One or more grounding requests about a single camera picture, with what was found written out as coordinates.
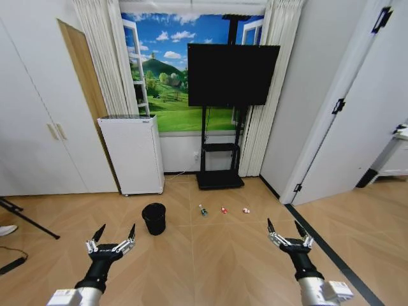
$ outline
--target shoe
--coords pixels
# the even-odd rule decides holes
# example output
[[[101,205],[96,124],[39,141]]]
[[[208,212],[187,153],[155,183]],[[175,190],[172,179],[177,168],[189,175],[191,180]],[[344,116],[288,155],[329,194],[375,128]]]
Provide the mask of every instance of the shoe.
[[[17,228],[17,225],[0,226],[0,237],[13,233]]]

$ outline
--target white curtain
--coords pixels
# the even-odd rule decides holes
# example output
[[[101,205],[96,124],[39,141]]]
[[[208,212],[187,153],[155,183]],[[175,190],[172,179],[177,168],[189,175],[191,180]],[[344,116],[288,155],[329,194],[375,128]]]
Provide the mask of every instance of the white curtain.
[[[118,0],[72,0],[109,115],[139,114]]]
[[[266,104],[248,110],[242,137],[239,175],[258,176],[268,144],[273,118],[288,67],[303,0],[269,0],[262,25],[261,45],[279,45]]]

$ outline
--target tv stand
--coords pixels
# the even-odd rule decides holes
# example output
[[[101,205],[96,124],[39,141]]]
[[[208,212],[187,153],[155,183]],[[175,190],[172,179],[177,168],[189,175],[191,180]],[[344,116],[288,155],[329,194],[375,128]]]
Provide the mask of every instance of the tv stand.
[[[237,38],[238,21],[248,20],[249,16],[243,15],[224,15],[222,19],[229,20],[228,30],[228,44],[235,45]],[[207,106],[203,106],[201,114],[201,164],[200,172],[197,173],[197,182],[200,189],[227,189],[227,188],[239,188],[244,185],[243,180],[238,175],[238,169],[240,166],[241,150],[238,145],[241,133],[241,126],[247,115],[248,106],[236,106],[236,110],[239,110],[240,116],[237,127],[235,129],[235,141],[234,143],[205,143],[205,116],[207,114]],[[229,170],[217,170],[207,171],[205,169],[205,153],[206,152],[219,152],[219,151],[231,151],[231,168]]]

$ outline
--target flat screen tv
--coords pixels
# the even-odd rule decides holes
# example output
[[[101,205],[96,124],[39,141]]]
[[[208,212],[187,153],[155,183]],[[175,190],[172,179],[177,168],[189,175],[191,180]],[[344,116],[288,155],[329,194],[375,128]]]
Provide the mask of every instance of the flat screen tv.
[[[279,46],[190,43],[187,48],[189,106],[265,104]]]

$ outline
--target blue sky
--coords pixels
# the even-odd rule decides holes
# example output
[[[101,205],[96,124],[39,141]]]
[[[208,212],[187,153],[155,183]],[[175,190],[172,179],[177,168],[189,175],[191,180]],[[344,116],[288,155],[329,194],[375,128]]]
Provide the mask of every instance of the blue sky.
[[[179,70],[187,66],[188,43],[225,44],[228,40],[229,21],[223,20],[222,15],[122,13],[122,18],[136,22],[143,61],[154,52],[156,59]],[[241,43],[244,24],[261,18],[253,16],[239,22],[237,44]],[[131,31],[125,29],[125,35],[127,47],[134,48]]]

